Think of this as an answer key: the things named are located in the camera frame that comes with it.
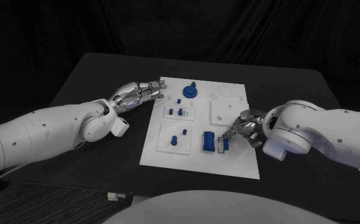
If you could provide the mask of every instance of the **robotic hand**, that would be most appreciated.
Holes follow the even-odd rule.
[[[222,138],[240,134],[255,148],[258,134],[267,140],[263,152],[283,160],[286,151],[306,154],[310,146],[334,161],[360,168],[360,112],[325,110],[306,101],[292,100],[267,113],[245,110]]]
[[[120,137],[128,124],[118,115],[163,98],[159,90],[164,88],[163,80],[131,82],[108,100],[40,109],[0,125],[0,170],[54,157],[85,141],[98,141],[108,132]]]

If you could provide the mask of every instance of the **white rounded surface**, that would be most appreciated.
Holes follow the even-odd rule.
[[[117,213],[115,223],[334,223],[319,215],[254,195],[182,191],[160,195]]]
[[[221,86],[216,92],[224,98],[228,98],[232,95],[232,90],[228,86]]]

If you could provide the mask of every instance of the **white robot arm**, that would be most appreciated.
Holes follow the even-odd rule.
[[[117,115],[163,98],[164,88],[164,81],[131,82],[108,100],[40,109],[0,125],[0,170],[54,157],[108,132],[120,137],[128,124]]]
[[[360,168],[360,113],[325,110],[306,101],[292,100],[266,114],[255,110],[241,112],[222,138],[242,135],[251,146],[257,134],[267,137],[263,152],[283,160],[286,151],[306,154],[310,147],[334,161]]]

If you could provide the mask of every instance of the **white mounting plate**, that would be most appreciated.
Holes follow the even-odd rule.
[[[182,107],[164,107],[163,117],[169,119],[177,119],[185,121],[193,121],[195,118],[195,110],[190,108],[182,108],[182,116],[177,115],[177,110]]]
[[[211,124],[231,126],[241,111],[248,109],[247,103],[211,101]]]
[[[170,144],[172,136],[176,136],[177,144]],[[163,121],[161,129],[159,131],[157,151],[172,152],[177,154],[189,154],[190,143],[190,124]]]
[[[167,88],[161,90],[164,97],[156,99],[153,103],[140,165],[258,179],[255,153],[247,140],[237,135],[228,142],[229,150],[224,151],[224,154],[218,153],[216,138],[229,126],[211,124],[211,101],[247,103],[244,85],[170,77],[159,79],[166,81]],[[196,83],[196,96],[189,99],[183,96],[182,91],[192,81]],[[163,118],[166,107],[193,109],[193,121]],[[190,124],[189,154],[157,151],[163,121]],[[215,152],[202,150],[205,131],[215,134]]]

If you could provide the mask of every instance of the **black table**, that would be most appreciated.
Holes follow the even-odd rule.
[[[108,98],[130,81],[160,76],[245,85],[250,108],[268,111],[289,100],[305,100],[323,109],[339,105],[315,70],[255,67],[88,53],[57,92],[50,106]],[[109,133],[81,149],[36,162],[5,180],[81,187],[140,196],[183,190],[248,193],[292,204],[328,218],[360,220],[360,171],[310,149],[287,153],[280,162],[255,151],[260,180],[140,166],[153,102],[124,113],[130,124],[122,137]]]

